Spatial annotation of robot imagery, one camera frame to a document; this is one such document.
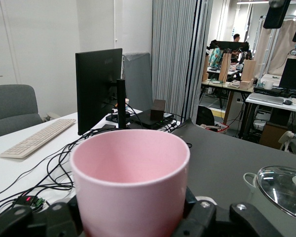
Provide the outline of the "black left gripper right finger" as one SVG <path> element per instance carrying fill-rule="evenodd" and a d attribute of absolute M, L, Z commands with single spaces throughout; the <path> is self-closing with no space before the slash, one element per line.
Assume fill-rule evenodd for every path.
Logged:
<path fill-rule="evenodd" d="M 197 200 L 187 188 L 184 216 L 174 236 L 281 237 L 282 234 L 251 204 L 238 202 L 223 209 L 209 200 Z"/>

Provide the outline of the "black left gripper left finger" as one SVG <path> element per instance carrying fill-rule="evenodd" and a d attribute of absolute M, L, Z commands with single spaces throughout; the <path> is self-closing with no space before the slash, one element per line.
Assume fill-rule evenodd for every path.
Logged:
<path fill-rule="evenodd" d="M 40 212 L 18 206 L 0 215 L 0 237 L 78 237 L 82 232 L 76 197 Z"/>

